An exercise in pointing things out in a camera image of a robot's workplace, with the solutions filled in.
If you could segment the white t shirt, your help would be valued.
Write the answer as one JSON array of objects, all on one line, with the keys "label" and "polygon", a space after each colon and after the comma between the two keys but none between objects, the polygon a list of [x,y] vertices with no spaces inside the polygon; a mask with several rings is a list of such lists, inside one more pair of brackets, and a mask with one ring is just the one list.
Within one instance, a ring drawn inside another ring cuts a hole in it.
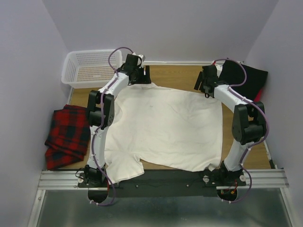
[{"label": "white t shirt", "polygon": [[105,144],[114,183],[144,173],[143,161],[196,172],[219,166],[222,104],[203,95],[155,84],[124,88]]}]

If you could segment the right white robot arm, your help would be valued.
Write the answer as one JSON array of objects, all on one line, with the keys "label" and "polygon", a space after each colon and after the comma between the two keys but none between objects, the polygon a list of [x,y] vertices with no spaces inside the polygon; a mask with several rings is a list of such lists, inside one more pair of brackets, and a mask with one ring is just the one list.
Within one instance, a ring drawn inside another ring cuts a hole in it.
[{"label": "right white robot arm", "polygon": [[245,186],[244,161],[252,147],[261,143],[267,134],[263,103],[254,103],[219,81],[218,68],[214,64],[202,67],[194,89],[204,93],[206,98],[221,101],[233,113],[230,152],[219,169],[203,171],[205,186]]}]

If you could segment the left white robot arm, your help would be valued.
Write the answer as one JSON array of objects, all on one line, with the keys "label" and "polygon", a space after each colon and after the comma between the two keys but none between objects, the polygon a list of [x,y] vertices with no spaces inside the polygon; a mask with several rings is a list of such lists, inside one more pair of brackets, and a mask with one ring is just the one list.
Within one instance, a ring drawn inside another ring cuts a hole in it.
[{"label": "left white robot arm", "polygon": [[115,98],[129,85],[151,83],[150,67],[144,68],[144,60],[144,55],[128,54],[125,63],[114,69],[112,79],[101,89],[89,93],[87,119],[91,138],[84,175],[95,187],[101,186],[105,180],[114,185],[105,171],[105,143],[115,118]]}]

